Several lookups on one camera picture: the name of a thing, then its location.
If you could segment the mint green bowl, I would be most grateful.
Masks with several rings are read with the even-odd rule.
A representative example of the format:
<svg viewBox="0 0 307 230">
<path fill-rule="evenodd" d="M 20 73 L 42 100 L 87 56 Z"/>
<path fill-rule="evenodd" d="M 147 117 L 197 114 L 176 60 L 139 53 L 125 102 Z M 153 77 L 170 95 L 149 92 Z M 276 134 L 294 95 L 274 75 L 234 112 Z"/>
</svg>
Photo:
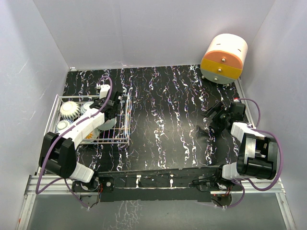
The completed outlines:
<svg viewBox="0 0 307 230">
<path fill-rule="evenodd" d="M 101 131 L 106 131 L 112 129 L 116 125 L 117 119 L 112 118 L 104 122 L 102 125 L 100 125 L 97 129 Z"/>
</svg>

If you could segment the blue floral bowl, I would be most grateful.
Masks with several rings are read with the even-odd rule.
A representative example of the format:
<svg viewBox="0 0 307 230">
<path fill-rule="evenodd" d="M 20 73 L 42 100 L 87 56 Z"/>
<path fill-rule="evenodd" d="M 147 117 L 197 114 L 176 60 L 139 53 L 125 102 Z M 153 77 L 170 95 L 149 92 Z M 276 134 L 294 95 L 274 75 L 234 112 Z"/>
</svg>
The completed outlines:
<svg viewBox="0 0 307 230">
<path fill-rule="evenodd" d="M 88 101 L 86 103 L 84 103 L 82 106 L 81 106 L 81 115 L 85 114 L 86 111 L 88 109 L 90 109 L 90 106 L 93 104 L 94 102 L 93 101 Z"/>
</svg>

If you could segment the yellow floral bowl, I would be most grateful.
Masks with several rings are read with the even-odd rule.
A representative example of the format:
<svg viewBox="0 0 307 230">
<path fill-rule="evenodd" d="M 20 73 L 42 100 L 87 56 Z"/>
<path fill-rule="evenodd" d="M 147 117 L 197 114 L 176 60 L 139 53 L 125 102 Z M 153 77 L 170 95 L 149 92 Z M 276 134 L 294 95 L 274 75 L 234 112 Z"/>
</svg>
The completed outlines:
<svg viewBox="0 0 307 230">
<path fill-rule="evenodd" d="M 99 130 L 98 129 L 94 129 L 91 133 L 89 133 L 83 139 L 83 143 L 86 143 L 86 144 L 93 143 L 94 141 L 96 141 L 98 139 L 98 136 L 99 136 Z"/>
</svg>

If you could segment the white orange-rimmed bowl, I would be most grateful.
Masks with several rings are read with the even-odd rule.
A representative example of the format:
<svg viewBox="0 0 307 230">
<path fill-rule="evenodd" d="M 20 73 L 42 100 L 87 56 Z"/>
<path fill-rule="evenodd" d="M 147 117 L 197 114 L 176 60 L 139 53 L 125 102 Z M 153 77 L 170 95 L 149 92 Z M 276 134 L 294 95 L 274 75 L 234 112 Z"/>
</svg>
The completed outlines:
<svg viewBox="0 0 307 230">
<path fill-rule="evenodd" d="M 74 120 L 80 115 L 81 108 L 76 102 L 67 101 L 62 104 L 59 113 L 63 119 Z"/>
</svg>

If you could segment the red patterned bowl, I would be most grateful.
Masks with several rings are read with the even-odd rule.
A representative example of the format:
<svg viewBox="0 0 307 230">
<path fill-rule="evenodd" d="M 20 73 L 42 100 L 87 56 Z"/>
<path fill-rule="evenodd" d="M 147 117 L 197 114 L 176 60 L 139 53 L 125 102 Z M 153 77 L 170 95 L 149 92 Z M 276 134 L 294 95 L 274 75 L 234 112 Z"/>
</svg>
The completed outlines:
<svg viewBox="0 0 307 230">
<path fill-rule="evenodd" d="M 60 131 L 68 128 L 72 124 L 71 120 L 61 120 L 57 123 L 55 127 L 55 132 L 59 133 Z"/>
</svg>

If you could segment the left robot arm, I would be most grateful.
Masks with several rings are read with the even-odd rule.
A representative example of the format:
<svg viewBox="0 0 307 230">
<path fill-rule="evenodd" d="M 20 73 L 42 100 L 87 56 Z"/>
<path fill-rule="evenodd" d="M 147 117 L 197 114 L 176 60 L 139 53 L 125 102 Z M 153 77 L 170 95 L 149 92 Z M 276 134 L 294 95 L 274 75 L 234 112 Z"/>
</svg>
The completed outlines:
<svg viewBox="0 0 307 230">
<path fill-rule="evenodd" d="M 99 186 L 94 171 L 76 161 L 76 149 L 95 129 L 110 124 L 117 116 L 118 107 L 125 97 L 120 92 L 108 90 L 107 97 L 93 101 L 83 115 L 57 133 L 45 134 L 39 166 L 63 179 L 81 181 L 88 191 Z"/>
</svg>

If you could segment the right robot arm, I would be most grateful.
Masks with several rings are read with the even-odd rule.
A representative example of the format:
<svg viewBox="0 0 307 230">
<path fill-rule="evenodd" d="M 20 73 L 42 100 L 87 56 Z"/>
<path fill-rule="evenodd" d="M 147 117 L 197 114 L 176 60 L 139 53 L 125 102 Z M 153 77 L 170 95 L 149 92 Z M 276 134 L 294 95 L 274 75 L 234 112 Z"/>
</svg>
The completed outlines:
<svg viewBox="0 0 307 230">
<path fill-rule="evenodd" d="M 240 142 L 236 162 L 222 166 L 222 173 L 214 177 L 214 186 L 225 190 L 232 179 L 258 178 L 271 180 L 276 175 L 278 145 L 273 137 L 267 137 L 248 127 L 243 122 L 246 106 L 240 102 L 231 102 L 225 106 L 217 102 L 206 110 L 204 117 L 211 117 L 209 130 L 213 135 L 222 131 L 228 133 Z"/>
</svg>

